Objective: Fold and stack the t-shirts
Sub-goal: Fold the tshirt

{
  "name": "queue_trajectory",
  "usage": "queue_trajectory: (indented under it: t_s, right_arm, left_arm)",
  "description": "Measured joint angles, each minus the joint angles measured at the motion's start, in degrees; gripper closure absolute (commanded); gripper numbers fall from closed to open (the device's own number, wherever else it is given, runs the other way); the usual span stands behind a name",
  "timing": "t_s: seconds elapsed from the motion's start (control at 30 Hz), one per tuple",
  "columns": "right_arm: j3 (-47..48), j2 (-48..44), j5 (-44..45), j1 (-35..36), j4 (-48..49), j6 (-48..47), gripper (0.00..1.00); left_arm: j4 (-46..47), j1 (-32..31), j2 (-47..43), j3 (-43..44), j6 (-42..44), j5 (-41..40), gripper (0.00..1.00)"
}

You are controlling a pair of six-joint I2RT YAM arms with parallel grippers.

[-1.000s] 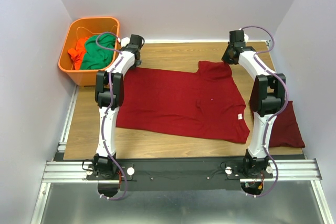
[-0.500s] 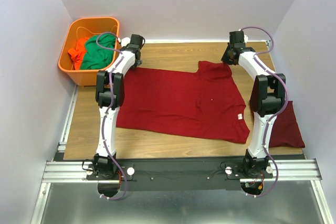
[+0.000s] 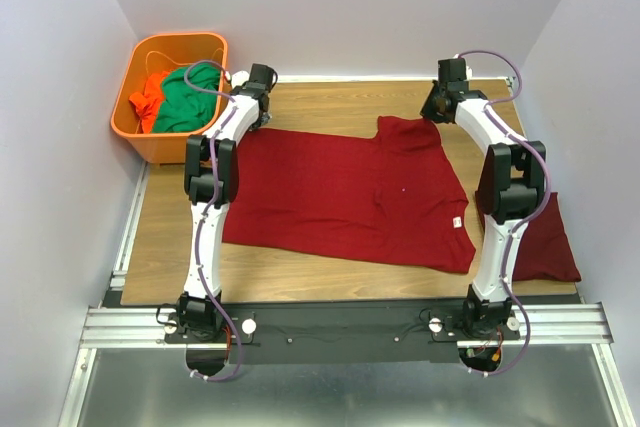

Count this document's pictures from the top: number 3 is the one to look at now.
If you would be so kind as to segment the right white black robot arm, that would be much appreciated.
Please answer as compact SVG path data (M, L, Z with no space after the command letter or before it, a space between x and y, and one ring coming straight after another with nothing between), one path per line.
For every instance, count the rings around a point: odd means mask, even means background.
M468 74L462 55L440 60L420 114L436 124L459 126L484 154L476 198L485 219L482 255L457 319L467 336L480 339L509 321L522 236L550 193L544 144L516 133L484 93L470 88Z

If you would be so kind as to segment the red t-shirt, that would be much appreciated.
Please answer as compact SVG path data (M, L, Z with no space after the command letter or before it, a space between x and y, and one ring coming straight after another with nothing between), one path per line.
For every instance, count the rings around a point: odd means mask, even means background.
M227 243L469 271L467 195L430 121L381 116L372 138L264 128L238 158Z

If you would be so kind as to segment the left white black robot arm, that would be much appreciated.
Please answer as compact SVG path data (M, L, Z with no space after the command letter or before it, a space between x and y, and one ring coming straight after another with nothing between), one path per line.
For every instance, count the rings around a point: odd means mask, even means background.
M175 312L160 324L169 336L211 343L232 331L222 313L220 247L231 203L239 190L237 148L245 133L271 119L269 94L278 82L277 72L264 64L234 75L221 72L231 91L206 89L191 81L205 61L188 66L184 83L200 94L224 97L227 107L201 134L186 141L184 190L192 216L189 268Z

